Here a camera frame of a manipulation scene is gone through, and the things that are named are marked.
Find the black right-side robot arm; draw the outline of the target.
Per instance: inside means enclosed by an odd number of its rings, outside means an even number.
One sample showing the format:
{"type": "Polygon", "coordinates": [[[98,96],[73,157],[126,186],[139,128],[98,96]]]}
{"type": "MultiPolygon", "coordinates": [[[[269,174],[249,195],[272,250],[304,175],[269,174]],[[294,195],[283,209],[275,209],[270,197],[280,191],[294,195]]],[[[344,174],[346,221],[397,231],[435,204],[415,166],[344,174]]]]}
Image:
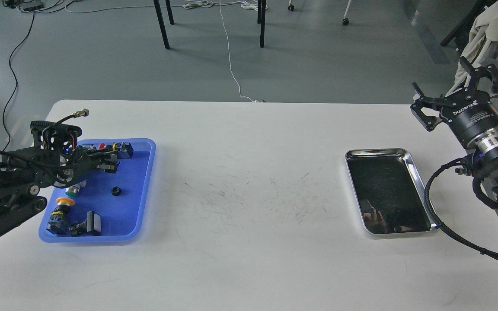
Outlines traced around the black right-side robot arm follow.
{"type": "Polygon", "coordinates": [[[425,130],[431,132],[445,123],[465,150],[471,153],[442,165],[425,185],[426,209],[433,221],[450,238],[480,254],[498,260],[498,252],[482,248],[450,229],[437,216],[430,202],[430,188],[436,177],[449,168],[459,175],[473,178],[472,190],[478,200],[498,215],[498,110],[492,99],[498,97],[498,69],[494,64],[474,67],[466,57],[459,64],[468,75],[468,83],[458,83],[459,89],[450,95],[427,97],[413,83],[416,96],[411,111],[425,130]]]}

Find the black cylindrical left-side gripper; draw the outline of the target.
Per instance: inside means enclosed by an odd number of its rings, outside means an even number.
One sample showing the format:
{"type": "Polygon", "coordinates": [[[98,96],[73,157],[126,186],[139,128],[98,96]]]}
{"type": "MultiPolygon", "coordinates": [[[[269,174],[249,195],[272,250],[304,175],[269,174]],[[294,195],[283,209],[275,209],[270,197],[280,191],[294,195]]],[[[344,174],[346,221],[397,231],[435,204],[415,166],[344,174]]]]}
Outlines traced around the black cylindrical left-side gripper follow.
{"type": "Polygon", "coordinates": [[[77,148],[68,155],[68,178],[80,178],[89,171],[98,169],[105,173],[117,173],[118,163],[102,163],[102,159],[118,159],[116,150],[99,149],[95,153],[85,153],[77,148]]]}

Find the black left-side robot arm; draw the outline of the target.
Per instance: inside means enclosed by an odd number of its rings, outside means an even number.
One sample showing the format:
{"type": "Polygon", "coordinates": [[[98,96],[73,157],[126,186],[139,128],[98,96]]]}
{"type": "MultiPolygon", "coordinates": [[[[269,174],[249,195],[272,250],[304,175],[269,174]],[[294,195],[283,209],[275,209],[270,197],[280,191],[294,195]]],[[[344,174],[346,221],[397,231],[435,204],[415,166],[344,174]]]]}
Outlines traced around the black left-side robot arm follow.
{"type": "Polygon", "coordinates": [[[132,157],[129,144],[79,145],[81,128],[65,122],[88,114],[82,109],[57,122],[33,121],[32,147],[0,151],[0,236],[46,208],[40,189],[81,185],[84,175],[96,169],[116,173],[119,159],[132,157]]]}

